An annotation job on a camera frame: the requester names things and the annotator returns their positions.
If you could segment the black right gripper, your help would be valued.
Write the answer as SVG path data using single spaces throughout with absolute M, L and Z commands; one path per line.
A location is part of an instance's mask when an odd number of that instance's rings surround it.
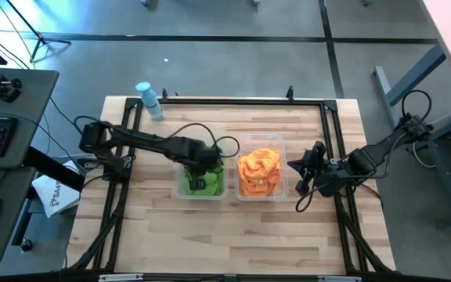
M 320 141 L 316 141 L 311 150 L 306 150 L 301 160 L 288 161 L 287 164 L 300 175 L 301 180 L 296 185 L 296 191 L 300 196 L 309 193 L 309 183 L 315 180 L 325 165 L 324 154 L 326 147 Z

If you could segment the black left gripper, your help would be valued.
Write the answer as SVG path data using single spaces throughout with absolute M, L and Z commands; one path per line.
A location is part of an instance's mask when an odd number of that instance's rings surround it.
M 203 175 L 207 170 L 217 168 L 221 164 L 221 153 L 222 150 L 216 145 L 212 147 L 199 147 L 196 164 L 186 165 L 184 169 L 188 169 L 198 175 Z

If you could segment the clear plastic bin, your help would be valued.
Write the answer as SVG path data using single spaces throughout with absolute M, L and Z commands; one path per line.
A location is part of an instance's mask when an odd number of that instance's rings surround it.
M 227 194 L 227 184 L 228 184 L 228 176 L 227 176 L 227 159 L 222 157 L 222 162 L 224 163 L 224 174 L 223 174 L 223 182 L 222 182 L 222 194 L 219 196 L 190 196 L 190 195 L 184 195 L 181 192 L 181 173 L 184 167 L 180 164 L 177 164 L 175 166 L 175 188 L 174 188 L 174 195 L 180 199 L 183 200 L 200 200 L 200 201 L 215 201 L 215 200 L 221 200 L 223 199 Z
M 235 194 L 241 201 L 283 201 L 288 195 L 287 188 L 287 161 L 283 138 L 273 133 L 251 133 L 243 134 L 239 138 L 240 152 L 235 156 L 234 164 L 234 186 Z M 242 154 L 249 154 L 254 150 L 269 148 L 280 151 L 281 179 L 277 188 L 268 197 L 248 197 L 240 193 L 240 173 L 238 169 L 238 159 Z

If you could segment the light blue bottle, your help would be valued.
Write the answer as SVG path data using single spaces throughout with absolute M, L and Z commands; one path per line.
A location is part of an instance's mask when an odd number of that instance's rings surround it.
M 162 113 L 161 105 L 157 98 L 157 94 L 151 88 L 151 84 L 147 81 L 143 81 L 138 83 L 135 86 L 135 89 L 142 99 L 143 106 L 147 109 L 151 119 L 153 121 L 163 121 L 164 115 Z

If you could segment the black bar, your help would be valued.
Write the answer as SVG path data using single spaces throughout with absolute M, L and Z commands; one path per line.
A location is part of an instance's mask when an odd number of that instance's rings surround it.
M 78 192 L 83 190 L 85 177 L 82 174 L 63 166 L 32 146 L 26 152 L 23 166 L 35 168 L 41 174 L 57 180 L 73 190 Z

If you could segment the dark grey desk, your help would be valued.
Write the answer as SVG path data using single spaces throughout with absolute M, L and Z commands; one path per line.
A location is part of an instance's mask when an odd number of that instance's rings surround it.
M 11 103 L 0 100 L 0 115 L 18 117 L 12 140 L 0 157 L 0 261 L 19 218 L 27 191 L 36 172 L 47 172 L 58 165 L 53 158 L 31 145 L 37 127 L 56 86 L 56 70 L 0 68 L 0 74 L 18 78 L 23 84 L 20 95 Z

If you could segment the black tripod stand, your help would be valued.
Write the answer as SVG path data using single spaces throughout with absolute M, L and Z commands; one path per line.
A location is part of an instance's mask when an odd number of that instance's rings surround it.
M 38 50 L 43 46 L 48 46 L 50 43 L 60 43 L 64 45 L 71 45 L 72 42 L 64 39 L 57 39 L 57 38 L 46 38 L 43 36 L 42 33 L 36 31 L 32 25 L 25 19 L 25 17 L 22 15 L 22 13 L 18 10 L 17 7 L 14 6 L 14 4 L 10 0 L 5 0 L 6 3 L 11 7 L 11 9 L 17 14 L 17 16 L 25 23 L 25 25 L 30 29 L 31 33 L 36 37 L 36 43 L 34 45 L 33 51 L 29 50 L 27 45 L 25 44 L 25 41 L 23 39 L 23 36 L 20 34 L 19 30 L 16 28 L 15 24 L 11 21 L 8 15 L 5 15 L 9 23 L 11 24 L 13 30 L 17 33 L 18 37 L 22 41 L 22 43 L 25 45 L 25 49 L 27 50 L 27 53 L 30 57 L 30 63 L 35 66 L 35 57 L 38 53 Z

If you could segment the black aluminium table frame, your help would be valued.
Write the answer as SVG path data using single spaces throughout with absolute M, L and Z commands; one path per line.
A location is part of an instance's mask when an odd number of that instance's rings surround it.
M 133 97 L 109 96 L 102 119 L 159 136 L 218 138 L 228 154 L 240 148 L 243 134 L 273 133 L 283 138 L 287 160 L 316 141 L 331 155 L 366 142 L 353 99 L 179 96 L 163 102 L 162 111 L 164 120 L 154 122 Z M 232 190 L 221 200 L 183 200 L 174 195 L 175 163 L 145 150 L 135 155 L 124 214 L 99 253 L 102 265 L 117 273 L 345 272 L 336 202 L 315 195 L 307 211 L 296 212 L 295 170 L 287 169 L 283 201 L 241 201 Z

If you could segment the silver bracket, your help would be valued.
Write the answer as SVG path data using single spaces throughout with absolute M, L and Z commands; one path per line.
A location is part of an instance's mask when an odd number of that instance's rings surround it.
M 134 282 L 143 281 L 142 273 L 111 273 L 99 276 L 98 282 Z
M 352 276 L 318 276 L 318 282 L 362 282 L 361 277 L 352 277 Z

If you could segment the black clamp mount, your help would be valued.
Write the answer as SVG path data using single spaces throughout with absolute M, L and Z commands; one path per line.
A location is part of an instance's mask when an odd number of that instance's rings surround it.
M 22 87 L 23 84 L 19 78 L 8 79 L 0 74 L 0 100 L 12 103 L 19 97 Z

